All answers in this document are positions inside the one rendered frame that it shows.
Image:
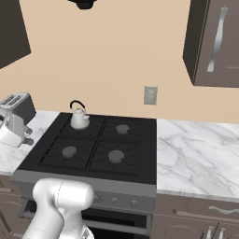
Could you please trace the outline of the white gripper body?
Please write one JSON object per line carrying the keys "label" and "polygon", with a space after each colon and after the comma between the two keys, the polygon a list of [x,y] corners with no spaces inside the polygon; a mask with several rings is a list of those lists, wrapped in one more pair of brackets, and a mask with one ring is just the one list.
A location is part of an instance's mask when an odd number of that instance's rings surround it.
{"label": "white gripper body", "polygon": [[18,148],[24,141],[23,119],[8,113],[0,125],[0,143]]}

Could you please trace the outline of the brown base cabinet run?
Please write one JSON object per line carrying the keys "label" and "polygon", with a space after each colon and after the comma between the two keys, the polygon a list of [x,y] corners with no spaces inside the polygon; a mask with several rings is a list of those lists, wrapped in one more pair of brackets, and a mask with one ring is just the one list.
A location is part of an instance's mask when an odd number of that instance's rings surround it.
{"label": "brown base cabinet run", "polygon": [[19,217],[21,193],[9,180],[0,176],[0,239],[21,239],[26,225]]}

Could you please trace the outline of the black and grey stove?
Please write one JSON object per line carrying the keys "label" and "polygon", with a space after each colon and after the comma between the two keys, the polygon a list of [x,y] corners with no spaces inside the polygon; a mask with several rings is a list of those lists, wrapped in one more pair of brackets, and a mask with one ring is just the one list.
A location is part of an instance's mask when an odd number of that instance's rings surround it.
{"label": "black and grey stove", "polygon": [[[148,235],[91,228],[95,239],[149,239],[157,190],[157,124],[154,119],[91,115],[90,125],[77,136],[91,143],[90,156],[81,171],[71,170],[68,180],[90,184],[100,203],[82,212],[84,220],[146,228]],[[21,190],[20,216],[31,219],[36,204],[33,182],[11,178]],[[117,198],[112,204],[111,198]],[[137,206],[130,201],[136,200]]]}

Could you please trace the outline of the brown base cabinet door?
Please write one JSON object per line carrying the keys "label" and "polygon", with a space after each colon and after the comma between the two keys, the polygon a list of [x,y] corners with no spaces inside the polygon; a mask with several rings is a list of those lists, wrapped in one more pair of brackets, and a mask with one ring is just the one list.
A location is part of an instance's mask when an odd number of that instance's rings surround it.
{"label": "brown base cabinet door", "polygon": [[215,233],[218,223],[195,218],[155,215],[150,239],[204,239],[209,226],[215,227]]}
{"label": "brown base cabinet door", "polygon": [[229,223],[220,223],[218,225],[218,235],[216,236],[216,239],[218,239],[221,228],[226,229],[223,239],[239,239],[239,225]]}

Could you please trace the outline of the silver and black toaster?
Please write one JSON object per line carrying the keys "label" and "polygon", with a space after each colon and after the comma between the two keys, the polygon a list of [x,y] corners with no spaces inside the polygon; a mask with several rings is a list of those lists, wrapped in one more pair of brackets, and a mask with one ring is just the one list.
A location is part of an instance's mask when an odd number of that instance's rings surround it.
{"label": "silver and black toaster", "polygon": [[0,102],[0,107],[21,117],[27,125],[35,116],[35,106],[28,92],[16,92],[10,94]]}

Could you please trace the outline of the black range hood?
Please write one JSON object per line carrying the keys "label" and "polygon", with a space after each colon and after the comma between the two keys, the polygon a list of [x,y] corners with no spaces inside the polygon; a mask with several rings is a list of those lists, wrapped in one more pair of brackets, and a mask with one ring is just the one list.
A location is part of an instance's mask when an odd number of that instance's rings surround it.
{"label": "black range hood", "polygon": [[91,9],[96,0],[69,0],[77,5],[79,9]]}

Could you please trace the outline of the brown drawer front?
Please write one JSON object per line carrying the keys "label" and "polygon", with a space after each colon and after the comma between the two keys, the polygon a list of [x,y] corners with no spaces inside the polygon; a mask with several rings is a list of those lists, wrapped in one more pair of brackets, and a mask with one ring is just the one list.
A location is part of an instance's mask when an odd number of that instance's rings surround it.
{"label": "brown drawer front", "polygon": [[156,197],[154,214],[239,224],[239,215],[223,215],[217,211],[208,210],[210,205],[226,210],[239,209],[238,202],[226,201],[224,198],[215,200],[209,198],[158,194]]}

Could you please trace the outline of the dark brown wall cabinet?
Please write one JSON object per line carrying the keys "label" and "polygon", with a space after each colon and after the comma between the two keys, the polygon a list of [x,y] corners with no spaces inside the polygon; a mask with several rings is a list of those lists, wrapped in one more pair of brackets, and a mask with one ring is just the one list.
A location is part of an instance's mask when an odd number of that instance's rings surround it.
{"label": "dark brown wall cabinet", "polygon": [[0,69],[30,53],[20,0],[0,0]]}

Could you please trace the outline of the grey wall outlet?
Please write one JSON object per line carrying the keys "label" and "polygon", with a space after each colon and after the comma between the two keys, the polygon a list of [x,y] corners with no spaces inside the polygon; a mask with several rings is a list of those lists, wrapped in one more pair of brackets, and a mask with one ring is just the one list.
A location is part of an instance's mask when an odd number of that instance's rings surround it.
{"label": "grey wall outlet", "polygon": [[157,87],[146,86],[144,90],[144,104],[145,105],[156,105],[157,104]]}

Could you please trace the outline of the dark brown wall cabinet door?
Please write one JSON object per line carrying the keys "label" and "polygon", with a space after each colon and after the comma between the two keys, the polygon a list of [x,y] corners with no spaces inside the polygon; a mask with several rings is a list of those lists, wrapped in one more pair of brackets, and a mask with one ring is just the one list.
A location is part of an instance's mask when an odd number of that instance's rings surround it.
{"label": "dark brown wall cabinet door", "polygon": [[[212,73],[207,71],[218,29],[220,10],[228,8],[221,47]],[[195,86],[239,88],[239,0],[211,0],[194,80]]]}

